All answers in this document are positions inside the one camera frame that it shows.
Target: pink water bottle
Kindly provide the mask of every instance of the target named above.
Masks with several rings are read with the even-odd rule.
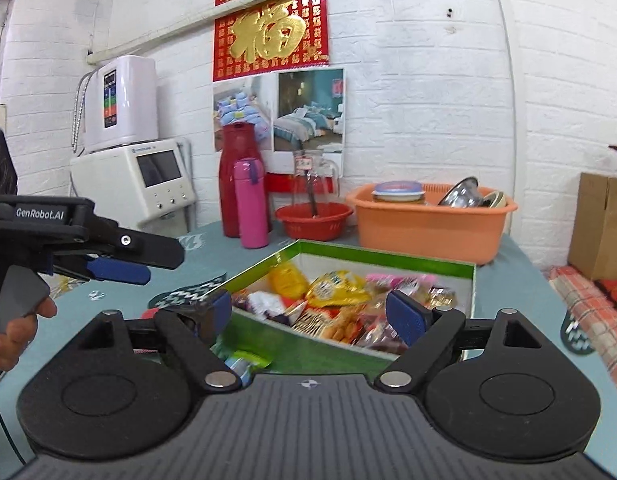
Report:
[[[241,158],[233,168],[239,238],[247,249],[268,245],[264,167],[256,158]]]

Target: snack package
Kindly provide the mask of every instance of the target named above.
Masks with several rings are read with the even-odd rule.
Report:
[[[286,305],[280,296],[258,290],[248,295],[248,310],[261,319],[284,314]]]
[[[377,317],[386,317],[386,300],[388,294],[388,292],[377,294],[364,305],[359,316],[363,324],[373,322]]]
[[[404,280],[405,276],[396,276],[395,274],[367,274],[366,281],[380,290],[393,290],[397,288]]]
[[[397,290],[402,291],[407,296],[410,296],[415,301],[426,306],[428,304],[428,296],[433,283],[435,282],[435,276],[431,274],[423,274],[417,278],[404,280]]]
[[[306,293],[308,304],[313,307],[352,306],[365,303],[371,295],[364,288],[365,282],[347,270],[334,270],[311,283]]]
[[[291,306],[287,307],[284,311],[284,316],[287,317],[289,326],[294,326],[295,323],[298,322],[298,319],[300,319],[300,316],[302,315],[302,312],[304,312],[304,309],[308,303],[308,301],[298,300]]]
[[[359,307],[336,308],[306,307],[293,330],[320,339],[330,339],[351,344],[362,332],[362,323],[357,319]]]
[[[409,348],[386,318],[381,316],[366,327],[364,335],[355,345],[392,354],[403,354]]]
[[[444,310],[455,308],[458,304],[455,291],[443,286],[433,286],[428,294],[427,308],[441,307]]]
[[[243,288],[239,292],[231,294],[231,304],[240,310],[248,311],[248,290]]]
[[[237,351],[224,361],[226,366],[233,370],[240,379],[242,385],[248,386],[251,383],[253,373],[260,368],[268,367],[271,362],[250,352]]]
[[[309,290],[309,281],[291,262],[281,262],[268,274],[271,290],[290,300],[301,300]]]

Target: poster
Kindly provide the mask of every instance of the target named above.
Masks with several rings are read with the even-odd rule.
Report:
[[[320,68],[278,74],[276,152],[342,153],[345,132],[344,70]]]
[[[327,0],[270,0],[215,21],[214,81],[324,64]]]
[[[261,152],[272,148],[271,117],[274,88],[264,76],[241,77],[213,85],[213,132],[215,151],[224,145],[222,127],[245,122],[253,124],[255,140]]]
[[[294,150],[322,150],[343,174],[346,73],[310,68],[250,75],[213,84],[214,148],[227,124],[253,124],[268,173],[293,174]]]

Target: plaid cloth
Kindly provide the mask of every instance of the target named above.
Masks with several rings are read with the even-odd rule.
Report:
[[[601,355],[617,387],[617,306],[573,267],[551,267],[548,280]]]

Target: bedroom photo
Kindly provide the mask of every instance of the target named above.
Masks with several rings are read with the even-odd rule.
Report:
[[[224,146],[222,128],[233,123],[250,123],[262,150],[271,150],[271,85],[264,76],[247,76],[213,85],[213,131],[215,151]]]
[[[273,121],[276,152],[322,149],[342,153],[345,75],[341,68],[278,75],[278,112]]]

